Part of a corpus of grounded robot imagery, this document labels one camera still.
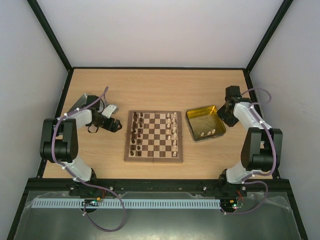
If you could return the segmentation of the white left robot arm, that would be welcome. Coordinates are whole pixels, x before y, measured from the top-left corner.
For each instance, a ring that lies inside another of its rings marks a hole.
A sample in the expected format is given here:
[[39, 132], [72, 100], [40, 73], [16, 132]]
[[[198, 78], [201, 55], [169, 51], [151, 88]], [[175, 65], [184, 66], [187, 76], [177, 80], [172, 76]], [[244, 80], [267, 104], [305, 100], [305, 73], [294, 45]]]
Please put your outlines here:
[[75, 182], [92, 184], [96, 181], [95, 171], [79, 154], [78, 130], [84, 127], [104, 129], [115, 133], [122, 129], [120, 120], [112, 117], [118, 106], [107, 104], [105, 95], [87, 95], [83, 105], [75, 105], [61, 117], [43, 121], [40, 156], [59, 165]]

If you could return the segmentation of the gold metal tin tray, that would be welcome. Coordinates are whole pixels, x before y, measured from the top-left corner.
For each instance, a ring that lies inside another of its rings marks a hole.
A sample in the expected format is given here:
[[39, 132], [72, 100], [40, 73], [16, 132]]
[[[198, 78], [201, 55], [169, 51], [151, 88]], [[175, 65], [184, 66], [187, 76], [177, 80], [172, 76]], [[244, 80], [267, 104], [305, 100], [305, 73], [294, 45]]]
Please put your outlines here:
[[217, 114], [217, 107], [209, 105], [189, 109], [185, 113], [185, 120], [195, 143], [222, 137], [226, 127]]

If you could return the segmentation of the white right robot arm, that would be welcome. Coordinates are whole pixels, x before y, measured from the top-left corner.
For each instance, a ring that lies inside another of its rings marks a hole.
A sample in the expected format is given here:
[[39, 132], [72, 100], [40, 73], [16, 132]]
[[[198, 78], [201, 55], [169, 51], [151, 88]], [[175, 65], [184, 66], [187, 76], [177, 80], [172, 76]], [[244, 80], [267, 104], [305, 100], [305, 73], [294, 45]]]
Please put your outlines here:
[[257, 102], [243, 97], [239, 86], [225, 89], [225, 103], [217, 115], [228, 127], [241, 123], [246, 136], [240, 161], [219, 175], [218, 191], [224, 196], [229, 196], [236, 185], [250, 177], [272, 175], [280, 165], [283, 132], [266, 123], [256, 111], [256, 105]]

